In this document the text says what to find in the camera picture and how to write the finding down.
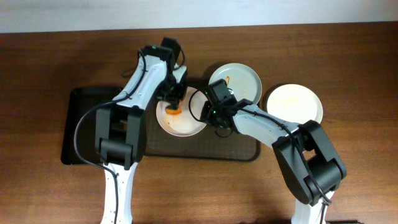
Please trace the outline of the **orange green sponge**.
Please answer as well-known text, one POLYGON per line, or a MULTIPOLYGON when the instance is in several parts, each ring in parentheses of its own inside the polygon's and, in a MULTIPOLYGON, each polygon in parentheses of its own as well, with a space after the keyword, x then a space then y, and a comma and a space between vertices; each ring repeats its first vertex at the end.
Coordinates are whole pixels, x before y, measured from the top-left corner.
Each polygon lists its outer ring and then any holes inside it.
POLYGON ((178 115, 182 113, 181 108, 182 100, 170 101, 169 104, 165 107, 165 113, 169 115, 178 115))

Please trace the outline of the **white plate front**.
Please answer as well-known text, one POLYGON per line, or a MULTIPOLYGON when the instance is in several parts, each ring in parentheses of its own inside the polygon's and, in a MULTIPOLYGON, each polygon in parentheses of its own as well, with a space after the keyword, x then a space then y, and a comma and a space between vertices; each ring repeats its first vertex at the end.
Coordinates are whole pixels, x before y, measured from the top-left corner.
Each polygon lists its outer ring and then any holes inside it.
POLYGON ((266 101, 267 112, 285 121, 304 124, 309 120, 321 123, 323 106, 309 88, 298 84, 278 86, 266 101))

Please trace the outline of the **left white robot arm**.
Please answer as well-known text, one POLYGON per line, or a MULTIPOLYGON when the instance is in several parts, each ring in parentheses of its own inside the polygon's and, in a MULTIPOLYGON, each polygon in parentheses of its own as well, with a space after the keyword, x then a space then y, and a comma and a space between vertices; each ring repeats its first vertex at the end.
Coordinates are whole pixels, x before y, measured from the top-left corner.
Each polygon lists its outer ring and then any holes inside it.
POLYGON ((187 68, 177 64, 179 44, 147 45, 133 76, 109 108, 96 110, 95 148, 105 167, 102 223, 132 223, 134 173, 146 149, 146 108, 152 99, 178 108, 186 91, 187 68))

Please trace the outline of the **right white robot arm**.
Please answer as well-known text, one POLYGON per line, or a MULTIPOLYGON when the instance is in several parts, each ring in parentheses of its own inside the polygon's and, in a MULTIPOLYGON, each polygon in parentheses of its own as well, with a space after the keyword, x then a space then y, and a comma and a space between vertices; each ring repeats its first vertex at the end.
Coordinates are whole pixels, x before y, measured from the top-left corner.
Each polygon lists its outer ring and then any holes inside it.
POLYGON ((200 118, 209 125, 250 136, 272 148, 284 181, 296 199, 291 222, 326 222, 331 197, 347 170, 318 122, 284 121, 249 100, 235 105, 206 101, 200 118))

